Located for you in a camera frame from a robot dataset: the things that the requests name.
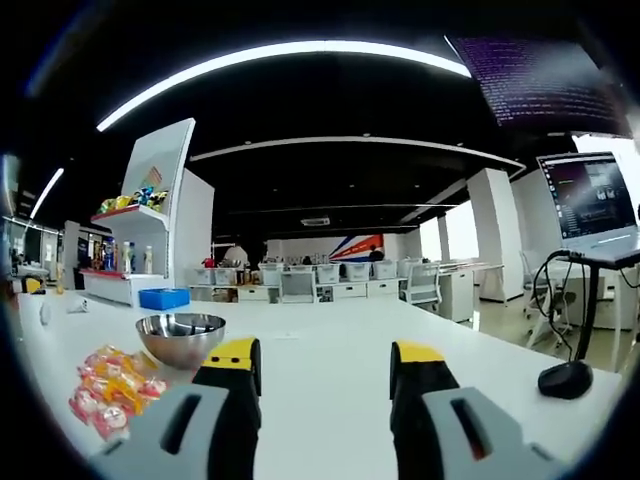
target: red shelf edge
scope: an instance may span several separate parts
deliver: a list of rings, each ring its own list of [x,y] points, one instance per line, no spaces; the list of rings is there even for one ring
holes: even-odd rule
[[[91,217],[91,221],[100,220],[102,218],[112,217],[114,215],[119,215],[121,213],[133,212],[134,210],[140,210],[140,205],[129,205],[128,207],[120,208],[118,210],[113,210],[107,213],[100,213],[98,215],[94,215]]]
[[[86,273],[88,275],[96,275],[98,277],[108,277],[118,280],[126,280],[125,276],[121,272],[108,272],[104,270],[93,270],[91,268],[85,268],[80,270],[80,273]]]

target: stainless steel bowl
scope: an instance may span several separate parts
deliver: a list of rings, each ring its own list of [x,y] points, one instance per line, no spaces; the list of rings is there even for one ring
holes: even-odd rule
[[[225,324],[213,315],[166,313],[138,320],[136,330],[147,350],[162,363],[191,370],[222,342]]]

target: blue storage bin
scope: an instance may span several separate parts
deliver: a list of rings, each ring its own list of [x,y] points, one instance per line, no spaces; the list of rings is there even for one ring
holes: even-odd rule
[[[189,305],[189,290],[184,288],[150,288],[140,290],[138,295],[140,306],[152,310],[167,310]]]

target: laptop screen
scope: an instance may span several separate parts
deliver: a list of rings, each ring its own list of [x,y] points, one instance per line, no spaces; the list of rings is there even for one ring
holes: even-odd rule
[[[636,224],[629,192],[609,153],[538,157],[560,222],[563,239]]]

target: gray gripper part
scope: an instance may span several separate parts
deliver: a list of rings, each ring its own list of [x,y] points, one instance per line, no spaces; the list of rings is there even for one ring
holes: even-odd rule
[[[228,394],[204,385],[173,387],[131,420],[128,440],[107,444],[89,463],[104,478],[206,480],[209,446]],[[184,431],[179,444],[169,439],[176,430]]]
[[[422,399],[436,430],[445,479],[542,480],[565,471],[542,447],[525,445],[520,424],[475,388],[427,393]],[[485,445],[483,458],[474,458],[454,405],[464,410]]]

